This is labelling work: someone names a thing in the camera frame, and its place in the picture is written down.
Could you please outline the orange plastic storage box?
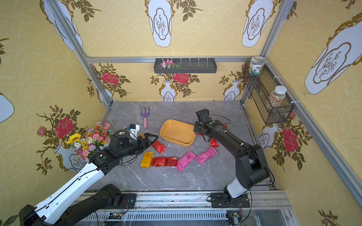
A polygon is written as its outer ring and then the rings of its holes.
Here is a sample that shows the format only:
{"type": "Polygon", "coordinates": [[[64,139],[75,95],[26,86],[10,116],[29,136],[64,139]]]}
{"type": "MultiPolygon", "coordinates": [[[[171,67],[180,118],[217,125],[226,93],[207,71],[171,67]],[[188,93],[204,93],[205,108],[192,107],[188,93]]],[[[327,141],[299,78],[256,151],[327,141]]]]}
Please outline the orange plastic storage box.
{"type": "Polygon", "coordinates": [[[196,134],[194,132],[194,125],[169,119],[163,124],[160,136],[164,141],[189,148],[192,146],[196,134]]]}

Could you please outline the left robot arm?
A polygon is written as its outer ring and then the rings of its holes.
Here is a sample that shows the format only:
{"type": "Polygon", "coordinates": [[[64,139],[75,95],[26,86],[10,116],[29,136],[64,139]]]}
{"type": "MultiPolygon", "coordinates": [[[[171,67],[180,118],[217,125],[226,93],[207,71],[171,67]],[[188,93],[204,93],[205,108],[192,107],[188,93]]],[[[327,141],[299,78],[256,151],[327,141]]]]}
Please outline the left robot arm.
{"type": "Polygon", "coordinates": [[[77,204],[74,201],[90,186],[119,166],[123,158],[138,156],[158,140],[145,133],[137,137],[128,130],[116,131],[108,147],[93,155],[89,162],[65,185],[36,206],[27,205],[19,212],[22,226],[72,226],[86,216],[107,206],[122,204],[121,191],[113,184],[77,204]]]}

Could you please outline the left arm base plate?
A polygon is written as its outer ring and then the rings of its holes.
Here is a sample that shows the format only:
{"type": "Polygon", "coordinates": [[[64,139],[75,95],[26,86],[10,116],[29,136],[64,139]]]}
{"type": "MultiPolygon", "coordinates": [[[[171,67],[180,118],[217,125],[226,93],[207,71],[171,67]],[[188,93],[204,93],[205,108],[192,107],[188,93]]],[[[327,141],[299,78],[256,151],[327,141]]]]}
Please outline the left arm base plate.
{"type": "Polygon", "coordinates": [[[119,208],[123,210],[134,209],[136,197],[136,193],[121,194],[121,202],[119,204],[119,208]]]}

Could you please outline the red tea bag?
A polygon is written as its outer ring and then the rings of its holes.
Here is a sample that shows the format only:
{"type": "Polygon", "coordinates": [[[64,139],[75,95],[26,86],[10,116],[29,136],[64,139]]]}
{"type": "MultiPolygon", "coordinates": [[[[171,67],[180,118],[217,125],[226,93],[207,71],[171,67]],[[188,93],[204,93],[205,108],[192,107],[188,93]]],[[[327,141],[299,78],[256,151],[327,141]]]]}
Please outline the red tea bag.
{"type": "Polygon", "coordinates": [[[178,163],[177,157],[168,157],[165,166],[166,167],[176,167],[178,163]]]}
{"type": "Polygon", "coordinates": [[[211,138],[210,139],[210,146],[211,147],[219,147],[219,144],[215,139],[211,138]]]}
{"type": "Polygon", "coordinates": [[[155,143],[152,145],[157,152],[162,154],[167,148],[163,144],[161,144],[159,141],[155,141],[155,143]]]}
{"type": "Polygon", "coordinates": [[[167,157],[156,157],[152,159],[152,167],[165,167],[167,163],[167,157]]]}

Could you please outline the pink tea bag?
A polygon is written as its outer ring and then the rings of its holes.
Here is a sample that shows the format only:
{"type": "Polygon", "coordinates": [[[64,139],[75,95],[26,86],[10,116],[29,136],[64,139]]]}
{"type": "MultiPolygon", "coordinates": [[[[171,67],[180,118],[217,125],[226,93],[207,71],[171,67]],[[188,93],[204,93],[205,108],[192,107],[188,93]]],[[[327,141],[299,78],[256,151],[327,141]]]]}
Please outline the pink tea bag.
{"type": "Polygon", "coordinates": [[[203,163],[208,161],[210,158],[214,157],[216,154],[217,154],[217,151],[213,147],[210,147],[205,152],[196,156],[195,159],[196,159],[198,165],[202,165],[203,163]]]}
{"type": "Polygon", "coordinates": [[[178,161],[176,169],[179,172],[182,172],[195,159],[195,157],[195,154],[192,151],[189,151],[184,157],[182,157],[178,161]]]}

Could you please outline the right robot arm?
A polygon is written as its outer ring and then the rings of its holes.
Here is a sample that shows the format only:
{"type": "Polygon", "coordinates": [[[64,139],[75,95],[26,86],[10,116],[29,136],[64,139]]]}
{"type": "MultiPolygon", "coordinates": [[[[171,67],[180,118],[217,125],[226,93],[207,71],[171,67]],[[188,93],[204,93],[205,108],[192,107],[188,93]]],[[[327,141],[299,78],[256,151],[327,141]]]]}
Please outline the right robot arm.
{"type": "Polygon", "coordinates": [[[223,196],[227,205],[232,206],[246,192],[270,177],[271,171],[259,145],[251,145],[228,130],[219,120],[213,120],[208,109],[196,112],[198,120],[194,132],[215,139],[235,159],[236,178],[224,188],[223,196]]]}

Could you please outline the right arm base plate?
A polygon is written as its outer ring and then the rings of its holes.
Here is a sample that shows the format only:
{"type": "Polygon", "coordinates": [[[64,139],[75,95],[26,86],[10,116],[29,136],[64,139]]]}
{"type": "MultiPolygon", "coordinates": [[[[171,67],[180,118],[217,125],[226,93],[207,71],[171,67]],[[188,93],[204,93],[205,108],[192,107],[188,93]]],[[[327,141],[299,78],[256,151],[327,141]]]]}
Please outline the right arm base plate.
{"type": "Polygon", "coordinates": [[[232,198],[226,193],[211,193],[207,198],[212,208],[250,208],[250,199],[247,194],[232,198]]]}

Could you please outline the yellow tea bag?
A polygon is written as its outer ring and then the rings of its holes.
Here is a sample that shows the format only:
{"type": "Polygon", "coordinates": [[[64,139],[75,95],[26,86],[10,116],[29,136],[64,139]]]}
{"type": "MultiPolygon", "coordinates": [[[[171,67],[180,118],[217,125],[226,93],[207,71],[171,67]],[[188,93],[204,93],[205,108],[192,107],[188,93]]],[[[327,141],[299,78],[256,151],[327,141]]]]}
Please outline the yellow tea bag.
{"type": "Polygon", "coordinates": [[[149,169],[152,164],[153,155],[154,152],[145,152],[140,167],[149,169]]]}

